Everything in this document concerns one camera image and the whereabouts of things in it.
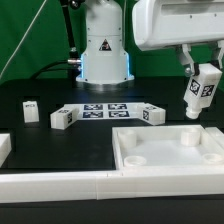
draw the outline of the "black table surface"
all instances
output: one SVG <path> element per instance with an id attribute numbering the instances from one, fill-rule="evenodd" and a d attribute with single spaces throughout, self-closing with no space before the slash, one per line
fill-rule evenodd
<path id="1" fill-rule="evenodd" d="M 184 77 L 138 78 L 132 88 L 99 93 L 66 79 L 8 81 L 0 86 L 0 133 L 10 133 L 12 152 L 0 175 L 115 170 L 112 127 L 148 126 L 139 119 L 91 120 L 64 131 L 51 129 L 50 114 L 64 104 L 146 102 L 166 110 L 165 125 L 201 124 L 224 131 L 224 92 L 217 90 L 210 108 L 190 120 L 183 101 L 187 83 Z M 38 103 L 39 123 L 24 123 L 22 103 L 29 100 Z M 217 224 L 224 223 L 224 196 L 0 204 L 0 219 L 6 224 Z"/>

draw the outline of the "white robot housing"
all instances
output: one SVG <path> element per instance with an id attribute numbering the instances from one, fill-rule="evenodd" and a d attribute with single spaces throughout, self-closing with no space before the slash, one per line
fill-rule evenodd
<path id="1" fill-rule="evenodd" d="M 142 50 L 224 39 L 224 0 L 140 0 L 133 8 Z"/>
<path id="2" fill-rule="evenodd" d="M 123 48 L 122 10 L 114 0 L 86 0 L 87 48 L 79 85 L 104 90 L 134 79 Z"/>

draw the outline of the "black label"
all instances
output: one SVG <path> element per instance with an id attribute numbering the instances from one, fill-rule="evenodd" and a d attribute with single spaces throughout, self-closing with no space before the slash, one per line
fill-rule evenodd
<path id="1" fill-rule="evenodd" d="M 25 107 L 35 107 L 35 104 L 29 104 L 29 105 L 26 105 Z"/>
<path id="2" fill-rule="evenodd" d="M 68 113 L 69 112 L 69 110 L 59 110 L 58 111 L 58 113 L 61 113 L 61 114 L 66 114 L 66 113 Z"/>
<path id="3" fill-rule="evenodd" d="M 102 104 L 86 104 L 84 105 L 84 110 L 103 110 Z"/>
<path id="4" fill-rule="evenodd" d="M 157 109 L 157 108 L 154 107 L 154 106 L 149 106 L 149 107 L 146 107 L 145 109 L 147 109 L 147 110 L 155 110 L 155 109 Z"/>
<path id="5" fill-rule="evenodd" d="M 201 87 L 201 85 L 193 79 L 191 82 L 190 91 L 197 96 L 198 92 L 200 90 L 200 87 Z"/>
<path id="6" fill-rule="evenodd" d="M 128 111 L 109 111 L 109 117 L 130 117 Z"/>
<path id="7" fill-rule="evenodd" d="M 72 122 L 72 113 L 68 114 L 68 124 Z"/>
<path id="8" fill-rule="evenodd" d="M 83 118 L 103 118 L 103 112 L 84 112 Z"/>
<path id="9" fill-rule="evenodd" d="M 148 121 L 149 120 L 149 112 L 146 110 L 143 110 L 143 119 Z"/>
<path id="10" fill-rule="evenodd" d="M 202 91 L 201 97 L 211 96 L 213 93 L 214 87 L 215 87 L 214 85 L 205 86 Z"/>
<path id="11" fill-rule="evenodd" d="M 126 110 L 127 105 L 126 104 L 108 104 L 109 110 Z"/>

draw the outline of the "black cable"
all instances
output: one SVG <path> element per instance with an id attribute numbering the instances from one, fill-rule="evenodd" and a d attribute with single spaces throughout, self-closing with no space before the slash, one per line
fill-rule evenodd
<path id="1" fill-rule="evenodd" d="M 46 71 L 47 69 L 51 67 L 54 67 L 56 65 L 61 65 L 61 64 L 67 64 L 67 61 L 62 60 L 62 61 L 56 61 L 56 62 L 50 63 L 49 65 L 44 66 L 43 68 L 35 72 L 33 75 L 31 75 L 30 79 L 36 79 L 43 71 Z"/>
<path id="2" fill-rule="evenodd" d="M 75 40 L 73 36 L 73 31 L 72 31 L 72 24 L 71 24 L 71 19 L 70 19 L 70 14 L 68 10 L 68 0 L 60 0 L 63 15 L 64 15 L 64 20 L 65 20 L 65 26 L 67 30 L 67 36 L 68 36 L 68 43 L 70 47 L 70 58 L 79 58 L 79 54 L 76 50 L 75 46 Z"/>
<path id="3" fill-rule="evenodd" d="M 54 69 L 47 69 L 42 71 L 43 72 L 54 72 L 54 71 L 68 71 L 68 70 L 75 70 L 75 68 L 54 68 Z"/>

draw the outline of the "white block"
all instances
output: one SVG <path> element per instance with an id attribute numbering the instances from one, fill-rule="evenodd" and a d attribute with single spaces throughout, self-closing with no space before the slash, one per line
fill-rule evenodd
<path id="1" fill-rule="evenodd" d="M 137 110 L 139 119 L 148 122 L 151 125 L 164 124 L 166 111 L 149 103 L 138 104 Z"/>
<path id="2" fill-rule="evenodd" d="M 39 122 L 39 112 L 36 101 L 27 101 L 23 103 L 23 113 L 25 123 Z"/>
<path id="3" fill-rule="evenodd" d="M 136 197 L 205 195 L 223 192 L 220 175 L 177 175 L 139 177 L 136 180 Z"/>
<path id="4" fill-rule="evenodd" d="M 11 141 L 9 134 L 0 134 L 0 167 L 11 151 Z"/>
<path id="5" fill-rule="evenodd" d="M 200 75 L 189 80 L 184 100 L 188 103 L 187 117 L 197 119 L 202 108 L 209 107 L 215 95 L 222 72 L 211 64 L 199 65 Z"/>
<path id="6" fill-rule="evenodd" d="M 77 120 L 78 113 L 78 108 L 62 107 L 51 114 L 51 128 L 65 130 Z"/>
<path id="7" fill-rule="evenodd" d="M 1 175 L 0 203 L 96 199 L 92 173 Z"/>

